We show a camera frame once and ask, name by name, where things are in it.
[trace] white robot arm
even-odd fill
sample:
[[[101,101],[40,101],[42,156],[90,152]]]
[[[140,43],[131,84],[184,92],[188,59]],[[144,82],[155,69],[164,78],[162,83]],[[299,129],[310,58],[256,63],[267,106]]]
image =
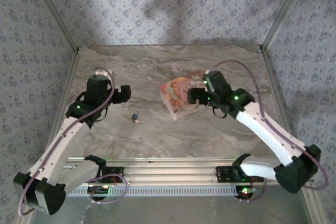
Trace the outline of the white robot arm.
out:
[[[243,154],[233,162],[232,167],[238,181],[253,176],[273,179],[285,190],[296,193],[317,172],[317,165],[307,156],[318,163],[321,151],[316,145],[307,147],[285,131],[269,115],[260,111],[260,104],[246,90],[232,90],[221,72],[207,72],[203,80],[206,89],[190,89],[188,102],[210,105],[214,114],[215,109],[220,109],[225,113],[224,117],[231,115],[259,136],[279,159],[275,162]]]
[[[127,102],[130,99],[130,86],[121,86],[118,92],[118,89],[108,89],[108,84],[111,85],[111,81],[104,75],[91,76],[86,92],[69,106],[61,129],[42,157],[26,174],[17,173],[14,186],[21,197],[20,202],[53,215],[62,206],[66,196],[82,183],[115,173],[106,167],[104,159],[90,155],[77,167],[61,174],[72,150],[80,144],[101,112],[107,112],[111,103]]]

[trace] wire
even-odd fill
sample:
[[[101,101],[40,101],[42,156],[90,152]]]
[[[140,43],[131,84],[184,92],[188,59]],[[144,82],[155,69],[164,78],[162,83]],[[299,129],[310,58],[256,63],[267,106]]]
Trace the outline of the wire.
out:
[[[281,132],[279,132],[268,120],[267,118],[265,118],[265,112],[264,112],[264,107],[263,107],[263,103],[261,102],[261,94],[258,88],[258,84],[257,84],[257,80],[254,77],[254,75],[252,74],[251,70],[249,70],[249,68],[242,62],[238,61],[238,60],[223,60],[220,61],[219,63],[217,63],[212,70],[210,70],[210,72],[214,71],[219,65],[227,63],[227,62],[235,62],[240,64],[241,66],[243,66],[247,72],[250,74],[253,83],[256,87],[257,90],[257,95],[258,95],[258,101],[259,101],[259,109],[260,109],[260,115],[262,116],[262,119],[264,119],[264,122],[267,124],[268,127],[271,128],[271,130],[273,130],[282,140],[284,140],[286,143],[288,143],[289,145],[293,146],[295,149],[297,149],[298,151],[304,153],[307,157],[309,157],[314,164],[317,165],[317,167],[321,170],[323,178],[324,178],[324,183],[322,186],[319,187],[312,187],[312,186],[304,186],[305,188],[308,189],[312,189],[312,190],[324,190],[327,185],[328,185],[328,175],[326,170],[322,167],[322,165],[320,164],[320,162],[318,162],[312,155],[310,155],[306,150],[304,150],[303,148],[301,148],[300,146],[297,146],[295,143],[293,143],[290,139],[288,139],[286,136],[284,136]]]
[[[20,197],[20,200],[19,200],[19,206],[18,206],[18,214],[19,216],[25,216],[29,213],[31,213],[34,209],[30,209],[28,210],[27,212],[22,212],[22,205],[23,205],[23,201],[24,201],[24,198],[25,198],[25,195],[29,189],[29,187],[31,186],[31,184],[33,183],[34,179],[37,177],[37,175],[40,173],[40,170],[43,170],[45,164],[48,162],[48,159],[50,158],[50,156],[52,155],[52,153],[54,152],[54,150],[56,149],[56,147],[58,146],[58,144],[60,143],[60,141],[62,140],[62,138],[68,133],[68,131],[71,130],[71,128],[76,125],[78,122],[82,121],[83,119],[95,114],[97,111],[99,111],[102,107],[104,107],[112,98],[113,96],[113,93],[114,93],[114,77],[112,75],[112,73],[110,73],[106,68],[103,68],[103,67],[96,67],[94,69],[94,72],[96,74],[96,70],[97,69],[102,69],[104,70],[108,75],[109,77],[111,78],[111,81],[112,81],[112,90],[111,90],[111,93],[110,95],[108,96],[108,98],[99,106],[97,107],[96,109],[94,109],[93,111],[87,113],[86,115],[83,115],[82,117],[80,117],[79,119],[75,120],[73,123],[71,123],[64,131],[63,133],[60,135],[60,137],[57,139],[57,141],[55,142],[55,144],[52,146],[52,148],[50,149],[50,151],[47,153],[45,159],[41,162],[41,165],[39,167],[39,169],[36,170],[36,172],[33,174],[33,176],[30,178],[30,180],[28,181],[27,185],[25,186],[25,188],[23,189],[23,192],[21,194],[21,197]]]
[[[90,179],[90,180],[88,180],[87,182],[88,182],[88,183],[89,183],[89,182],[94,182],[94,181],[96,181],[96,180],[99,180],[99,179],[102,179],[102,178],[106,178],[106,177],[111,177],[111,176],[121,178],[122,181],[125,183],[125,190],[124,190],[124,192],[121,194],[121,196],[120,196],[118,199],[115,199],[115,200],[110,200],[110,201],[96,201],[96,200],[94,200],[94,199],[92,198],[92,195],[93,195],[93,193],[92,193],[91,196],[89,197],[90,200],[91,200],[91,202],[93,202],[93,203],[97,203],[97,204],[109,204],[109,203],[117,202],[117,201],[121,200],[121,199],[125,196],[125,194],[127,193],[127,190],[128,190],[128,184],[127,184],[126,179],[125,179],[123,176],[120,176],[119,174],[116,174],[116,173],[109,173],[109,174],[106,174],[106,175],[103,175],[103,176],[100,176],[100,177],[97,177],[97,178]]]
[[[251,177],[252,180],[254,180],[254,182],[257,183],[257,190],[259,189],[260,185],[259,185],[259,181],[255,178],[255,177]]]
[[[105,119],[106,115],[107,115],[107,109],[105,110],[104,117],[102,119],[95,120],[95,122],[97,123],[97,122],[103,121]]]

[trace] patterned wallpaper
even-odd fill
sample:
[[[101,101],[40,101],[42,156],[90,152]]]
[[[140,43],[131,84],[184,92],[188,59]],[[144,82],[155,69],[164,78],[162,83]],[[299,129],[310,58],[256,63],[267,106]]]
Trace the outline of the patterned wallpaper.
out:
[[[0,0],[0,223],[13,223],[13,178],[47,143],[74,58],[41,0]]]
[[[336,223],[335,42],[336,0],[297,0],[270,49],[290,127],[322,149],[330,185],[321,197],[330,223]]]
[[[79,46],[261,44],[283,0],[53,0]]]

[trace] colorful card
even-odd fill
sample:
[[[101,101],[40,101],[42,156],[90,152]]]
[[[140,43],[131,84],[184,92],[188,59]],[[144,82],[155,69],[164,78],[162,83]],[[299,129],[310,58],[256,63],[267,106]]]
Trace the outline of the colorful card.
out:
[[[204,107],[203,105],[189,104],[187,100],[189,89],[205,88],[202,79],[204,73],[203,70],[196,70],[160,86],[161,98],[174,120]]]

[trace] marble surface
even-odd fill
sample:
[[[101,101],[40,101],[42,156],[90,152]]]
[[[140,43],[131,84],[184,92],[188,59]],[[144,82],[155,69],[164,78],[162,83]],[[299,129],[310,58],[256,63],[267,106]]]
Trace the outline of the marble surface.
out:
[[[159,86],[196,69],[207,70],[223,59],[244,62],[257,78],[266,112],[279,122],[275,103],[257,45],[237,46],[100,46],[81,48],[68,98],[69,104],[85,90],[96,66],[114,72],[116,86],[129,84],[132,98],[111,105],[74,150],[73,157],[238,157],[243,153],[274,156],[247,127],[220,119],[203,108],[174,121],[164,105]],[[218,68],[233,89],[244,88],[256,97],[252,79],[236,63]],[[138,111],[141,123],[131,121]]]

